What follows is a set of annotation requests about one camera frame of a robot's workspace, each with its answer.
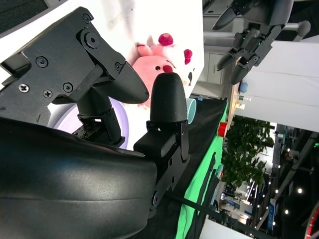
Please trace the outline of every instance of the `potted plant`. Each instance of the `potted plant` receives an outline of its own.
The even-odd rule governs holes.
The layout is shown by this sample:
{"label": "potted plant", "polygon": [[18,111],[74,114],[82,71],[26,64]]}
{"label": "potted plant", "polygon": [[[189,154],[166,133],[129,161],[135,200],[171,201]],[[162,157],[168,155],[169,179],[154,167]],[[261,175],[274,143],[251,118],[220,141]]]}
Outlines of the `potted plant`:
{"label": "potted plant", "polygon": [[259,161],[257,154],[264,151],[266,146],[274,145],[270,128],[270,123],[262,120],[240,116],[234,118],[222,154],[222,181],[236,187],[250,179],[259,185],[263,184],[266,162]]}

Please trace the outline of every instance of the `white wall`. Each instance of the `white wall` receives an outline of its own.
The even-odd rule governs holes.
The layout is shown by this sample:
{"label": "white wall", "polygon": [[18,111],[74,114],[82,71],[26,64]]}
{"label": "white wall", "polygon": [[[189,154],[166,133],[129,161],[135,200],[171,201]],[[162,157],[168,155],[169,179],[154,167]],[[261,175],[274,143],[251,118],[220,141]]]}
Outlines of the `white wall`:
{"label": "white wall", "polygon": [[199,239],[250,239],[250,237],[206,219]]}
{"label": "white wall", "polygon": [[273,43],[259,67],[243,80],[251,101],[236,114],[283,125],[319,131],[319,44]]}

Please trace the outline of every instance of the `teal cup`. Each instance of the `teal cup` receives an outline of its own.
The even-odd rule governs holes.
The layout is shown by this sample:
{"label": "teal cup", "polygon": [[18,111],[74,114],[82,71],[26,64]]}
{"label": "teal cup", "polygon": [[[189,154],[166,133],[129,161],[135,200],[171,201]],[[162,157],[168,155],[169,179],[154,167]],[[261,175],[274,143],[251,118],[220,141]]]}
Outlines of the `teal cup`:
{"label": "teal cup", "polygon": [[191,124],[194,120],[196,114],[196,104],[197,103],[195,99],[186,99],[188,124]]}

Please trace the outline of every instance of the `green cloth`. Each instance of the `green cloth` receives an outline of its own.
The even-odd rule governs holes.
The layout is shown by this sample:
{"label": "green cloth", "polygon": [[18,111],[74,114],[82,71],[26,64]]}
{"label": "green cloth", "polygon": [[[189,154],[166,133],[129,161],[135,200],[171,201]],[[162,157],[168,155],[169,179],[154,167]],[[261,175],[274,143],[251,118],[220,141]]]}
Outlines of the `green cloth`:
{"label": "green cloth", "polygon": [[[226,109],[224,111],[223,117],[221,119],[221,122],[226,122]],[[218,167],[221,165],[221,154],[223,151],[223,141],[224,138],[219,137],[217,134],[215,135],[214,139],[212,140],[212,143],[210,144],[210,147],[208,148],[202,162],[200,163],[200,166],[198,167],[191,183],[189,184],[188,189],[185,192],[185,198],[188,200],[191,200],[193,202],[197,202],[200,188],[204,182],[205,175],[209,169],[209,165],[213,156],[213,153],[215,154],[215,165],[214,169],[218,169]],[[188,230],[191,226],[193,216],[194,216],[194,208],[191,208],[186,205],[182,205],[180,209],[179,219],[178,219],[178,226],[177,226],[177,233],[175,239],[184,239],[188,233]]]}

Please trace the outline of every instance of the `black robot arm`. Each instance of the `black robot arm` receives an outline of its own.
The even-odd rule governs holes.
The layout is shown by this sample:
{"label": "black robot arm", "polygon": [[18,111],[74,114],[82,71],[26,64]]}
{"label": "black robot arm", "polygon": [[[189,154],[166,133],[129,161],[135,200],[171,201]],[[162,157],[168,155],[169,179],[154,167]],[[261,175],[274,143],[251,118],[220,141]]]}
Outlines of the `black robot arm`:
{"label": "black robot arm", "polygon": [[219,17],[214,30],[229,24],[237,15],[244,18],[245,29],[235,34],[233,49],[218,63],[218,70],[236,62],[231,83],[239,83],[258,66],[271,50],[272,42],[283,30],[290,17],[293,0],[234,0]]}

